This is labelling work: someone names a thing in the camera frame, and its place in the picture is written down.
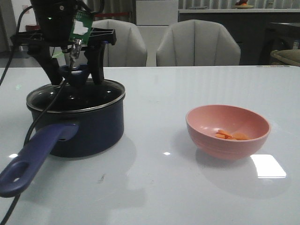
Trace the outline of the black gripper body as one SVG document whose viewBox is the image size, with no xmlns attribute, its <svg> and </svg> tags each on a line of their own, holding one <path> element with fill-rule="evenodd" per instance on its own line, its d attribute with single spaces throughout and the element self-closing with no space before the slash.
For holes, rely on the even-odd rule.
<svg viewBox="0 0 300 225">
<path fill-rule="evenodd" d="M 26 32 L 16 30 L 11 37 L 14 45 L 67 46 L 73 44 L 69 42 L 68 38 L 77 11 L 86 11 L 95 17 L 102 13 L 104 1 L 100 1 L 97 11 L 90 9 L 82 0 L 32 0 L 29 9 L 33 9 L 35 13 L 39 29 Z M 116 40 L 114 29 L 91 27 L 88 43 L 95 41 L 114 45 Z M 75 41 L 80 45 L 81 40 L 76 39 Z"/>
</svg>

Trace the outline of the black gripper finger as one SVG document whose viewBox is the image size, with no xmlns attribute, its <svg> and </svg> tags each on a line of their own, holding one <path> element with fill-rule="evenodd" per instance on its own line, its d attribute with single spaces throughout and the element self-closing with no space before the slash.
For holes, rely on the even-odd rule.
<svg viewBox="0 0 300 225">
<path fill-rule="evenodd" d="M 46 45 L 29 45 L 28 55 L 33 57 L 45 71 L 52 85 L 59 85 L 62 81 L 59 75 L 59 64 L 56 58 L 52 58 L 49 46 Z"/>
<path fill-rule="evenodd" d="M 92 80 L 96 85 L 100 85 L 104 80 L 104 53 L 105 42 L 88 46 L 84 53 Z"/>
</svg>

